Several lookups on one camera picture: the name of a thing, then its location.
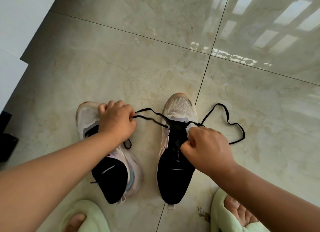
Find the black insole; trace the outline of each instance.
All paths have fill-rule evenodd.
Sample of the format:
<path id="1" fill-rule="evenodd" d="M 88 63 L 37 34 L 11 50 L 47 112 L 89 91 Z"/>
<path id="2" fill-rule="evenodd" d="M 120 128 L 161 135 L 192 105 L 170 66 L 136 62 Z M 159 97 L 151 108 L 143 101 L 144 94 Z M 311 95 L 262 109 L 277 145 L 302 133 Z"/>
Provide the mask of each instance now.
<path id="1" fill-rule="evenodd" d="M 114 158 L 104 157 L 91 172 L 107 202 L 111 204 L 118 202 L 128 182 L 128 171 L 124 163 Z"/>
<path id="2" fill-rule="evenodd" d="M 168 204 L 177 204 L 181 201 L 195 170 L 180 151 L 181 145 L 188 140 L 186 126 L 185 122 L 172 121 L 168 149 L 159 160 L 158 186 L 162 199 Z"/>

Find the green slipper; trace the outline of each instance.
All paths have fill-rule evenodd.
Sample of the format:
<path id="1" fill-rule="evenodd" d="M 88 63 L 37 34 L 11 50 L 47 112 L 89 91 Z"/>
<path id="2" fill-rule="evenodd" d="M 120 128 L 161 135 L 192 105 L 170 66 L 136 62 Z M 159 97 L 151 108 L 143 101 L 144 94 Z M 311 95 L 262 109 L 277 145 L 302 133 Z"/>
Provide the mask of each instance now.
<path id="1" fill-rule="evenodd" d="M 263 232 L 261 222 L 254 222 L 242 227 L 236 217 L 224 207 L 224 200 L 228 194 L 218 189 L 213 197 L 211 206 L 211 232 Z"/>
<path id="2" fill-rule="evenodd" d="M 86 214 L 87 218 L 80 226 L 78 232 L 110 232 L 108 223 L 102 211 L 96 204 L 89 200 L 75 202 L 69 208 L 62 220 L 59 231 L 63 231 L 72 216 L 79 212 Z"/>

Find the foot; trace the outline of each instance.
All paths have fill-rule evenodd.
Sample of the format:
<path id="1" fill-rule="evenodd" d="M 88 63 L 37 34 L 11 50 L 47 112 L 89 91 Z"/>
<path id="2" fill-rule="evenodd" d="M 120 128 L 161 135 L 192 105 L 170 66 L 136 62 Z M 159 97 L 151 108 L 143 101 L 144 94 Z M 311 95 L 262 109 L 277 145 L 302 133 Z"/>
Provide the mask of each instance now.
<path id="1" fill-rule="evenodd" d="M 77 232 L 86 218 L 87 216 L 84 213 L 76 213 L 74 216 L 72 216 L 63 232 Z"/>
<path id="2" fill-rule="evenodd" d="M 229 195 L 224 200 L 224 207 L 237 218 L 242 227 L 246 227 L 250 223 L 258 222 L 258 219 L 254 217 L 249 210 Z"/>

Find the floor tile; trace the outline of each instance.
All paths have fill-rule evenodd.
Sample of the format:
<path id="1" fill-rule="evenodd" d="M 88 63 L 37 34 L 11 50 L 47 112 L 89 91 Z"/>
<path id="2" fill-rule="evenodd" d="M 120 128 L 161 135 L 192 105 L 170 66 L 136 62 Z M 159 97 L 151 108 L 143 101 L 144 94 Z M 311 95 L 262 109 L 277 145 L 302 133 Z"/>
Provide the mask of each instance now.
<path id="1" fill-rule="evenodd" d="M 227 0 L 56 0 L 52 11 L 211 53 Z"/>
<path id="2" fill-rule="evenodd" d="M 78 141 L 75 111 L 84 101 L 124 100 L 135 110 L 161 112 L 175 92 L 196 100 L 209 55 L 49 13 L 23 56 L 29 63 L 6 106 L 7 132 L 20 139 L 6 167 Z M 164 207 L 156 168 L 161 128 L 137 120 L 132 152 L 144 183 L 122 206 L 106 202 L 91 174 L 63 200 L 38 231 L 54 231 L 70 203 L 90 199 L 104 212 L 111 231 L 156 231 Z"/>
<path id="3" fill-rule="evenodd" d="M 226 105 L 230 122 L 246 138 L 232 145 L 235 160 L 250 171 L 317 206 L 320 205 L 320 87 L 211 57 L 196 103 L 199 120 L 214 104 Z M 242 133 L 226 124 L 216 107 L 204 125 L 229 141 Z M 164 208 L 158 232 L 210 231 L 206 221 L 216 184 L 195 171 L 174 211 Z"/>
<path id="4" fill-rule="evenodd" d="M 320 0 L 228 0 L 212 55 L 320 85 Z"/>

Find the shoelace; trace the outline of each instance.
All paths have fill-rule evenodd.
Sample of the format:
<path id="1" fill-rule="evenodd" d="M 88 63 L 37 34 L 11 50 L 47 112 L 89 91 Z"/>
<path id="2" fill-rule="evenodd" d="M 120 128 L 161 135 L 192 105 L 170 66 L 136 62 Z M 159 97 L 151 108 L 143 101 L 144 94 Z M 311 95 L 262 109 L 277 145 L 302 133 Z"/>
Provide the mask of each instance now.
<path id="1" fill-rule="evenodd" d="M 201 123 L 196 123 L 196 122 L 194 122 L 194 121 L 189 121 L 189 122 L 187 122 L 187 125 L 189 125 L 190 123 L 193 123 L 193 124 L 195 124 L 195 125 L 197 125 L 197 126 L 204 126 L 204 125 L 203 125 L 204 121 L 205 121 L 205 120 L 208 118 L 208 116 L 213 112 L 214 108 L 215 108 L 217 105 L 222 106 L 222 107 L 224 108 L 224 110 L 226 111 L 226 121 L 227 121 L 227 123 L 228 123 L 229 125 L 238 125 L 238 127 L 239 127 L 239 128 L 241 129 L 241 131 L 242 131 L 242 138 L 240 138 L 240 139 L 237 140 L 237 141 L 230 142 L 229 144 L 235 144 L 235 143 L 240 142 L 240 141 L 242 141 L 243 139 L 245 139 L 245 137 L 246 137 L 245 130 L 242 128 L 242 126 L 241 126 L 239 123 L 230 123 L 230 122 L 229 122 L 229 111 L 228 111 L 228 109 L 226 108 L 226 106 L 225 106 L 224 104 L 220 104 L 220 103 L 214 105 L 214 107 L 213 107 L 213 108 L 209 111 L 209 113 L 204 117 L 204 119 L 202 120 Z M 168 117 L 166 117 L 165 115 L 163 115 L 163 114 L 161 114 L 161 113 L 155 112 L 155 111 L 154 111 L 153 109 L 151 109 L 151 108 L 141 109 L 141 110 L 136 111 L 136 113 L 144 112 L 144 111 L 147 111 L 147 110 L 151 110 L 151 111 L 152 111 L 153 113 L 155 113 L 156 115 L 161 116 L 163 119 L 165 119 L 165 121 L 168 123 L 169 126 L 172 126 L 172 125 L 173 125 L 173 124 L 172 124 L 172 121 L 171 121 Z M 154 123 L 156 123 L 156 124 L 158 124 L 158 125 L 160 125 L 160 126 L 163 126 L 164 128 L 169 128 L 169 126 L 164 125 L 164 124 L 162 124 L 161 122 L 158 122 L 158 121 L 156 121 L 155 119 L 150 118 L 150 117 L 145 117 L 145 116 L 137 115 L 137 116 L 134 116 L 133 118 L 143 118 L 143 119 L 145 119 L 145 120 L 151 120 L 151 121 L 153 121 Z"/>

